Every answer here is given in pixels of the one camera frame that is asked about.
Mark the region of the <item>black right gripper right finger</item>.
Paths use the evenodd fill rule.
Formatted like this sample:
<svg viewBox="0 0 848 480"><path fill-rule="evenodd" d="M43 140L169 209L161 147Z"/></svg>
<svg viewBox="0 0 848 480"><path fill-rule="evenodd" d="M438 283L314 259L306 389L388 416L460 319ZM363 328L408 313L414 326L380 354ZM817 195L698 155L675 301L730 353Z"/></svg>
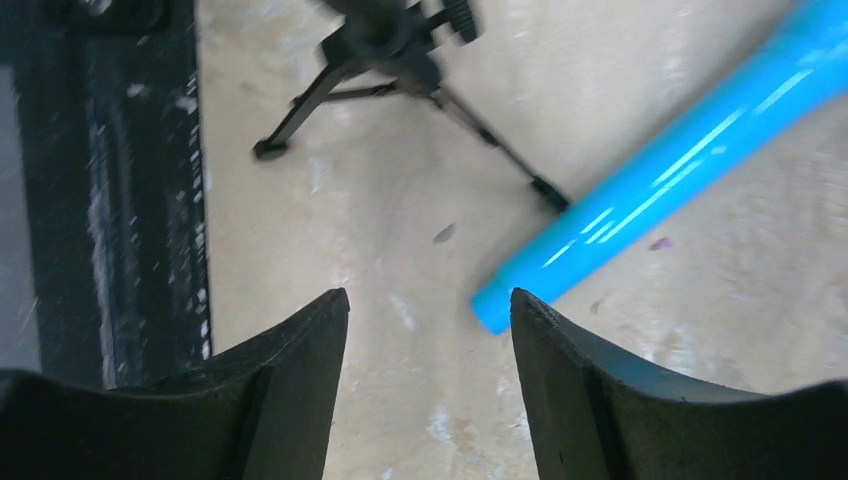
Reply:
<svg viewBox="0 0 848 480"><path fill-rule="evenodd" d="M511 296L511 336L543 479L843 479L847 384L764 395L689 377Z"/></svg>

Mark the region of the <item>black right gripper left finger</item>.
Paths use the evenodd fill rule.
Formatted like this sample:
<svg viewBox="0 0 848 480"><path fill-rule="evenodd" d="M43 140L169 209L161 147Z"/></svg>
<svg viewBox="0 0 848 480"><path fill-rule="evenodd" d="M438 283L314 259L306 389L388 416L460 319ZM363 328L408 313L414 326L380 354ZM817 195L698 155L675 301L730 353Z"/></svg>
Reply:
<svg viewBox="0 0 848 480"><path fill-rule="evenodd" d="M331 289L178 375L112 390L1 374L5 479L319 479L350 305Z"/></svg>

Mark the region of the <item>black tripod mic stand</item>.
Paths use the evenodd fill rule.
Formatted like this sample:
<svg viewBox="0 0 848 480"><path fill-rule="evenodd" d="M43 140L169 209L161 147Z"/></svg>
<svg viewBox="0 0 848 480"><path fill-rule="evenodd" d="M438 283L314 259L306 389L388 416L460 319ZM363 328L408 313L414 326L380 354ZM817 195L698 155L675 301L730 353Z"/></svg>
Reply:
<svg viewBox="0 0 848 480"><path fill-rule="evenodd" d="M571 204L566 195L519 156L492 127L444 83L434 31L450 27L469 44L480 34L475 9L465 0L445 1L427 15L421 3L406 1L329 1L342 25L321 43L324 68L291 102L276 129L259 140L252 152L258 160L284 155L288 141L314 110L328 102L403 94L430 101L436 108L454 108L464 125L484 143L498 149L530 179L531 188L559 213Z"/></svg>

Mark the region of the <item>blue plastic microphone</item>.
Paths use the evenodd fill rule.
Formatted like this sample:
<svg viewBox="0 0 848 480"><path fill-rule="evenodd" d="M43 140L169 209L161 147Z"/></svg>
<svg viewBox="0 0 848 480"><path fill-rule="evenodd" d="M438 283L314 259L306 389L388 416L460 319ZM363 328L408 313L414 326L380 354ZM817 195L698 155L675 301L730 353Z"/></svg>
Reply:
<svg viewBox="0 0 848 480"><path fill-rule="evenodd" d="M709 94L497 269L472 298L493 334L515 289L554 302L806 115L847 92L847 5L803 1Z"/></svg>

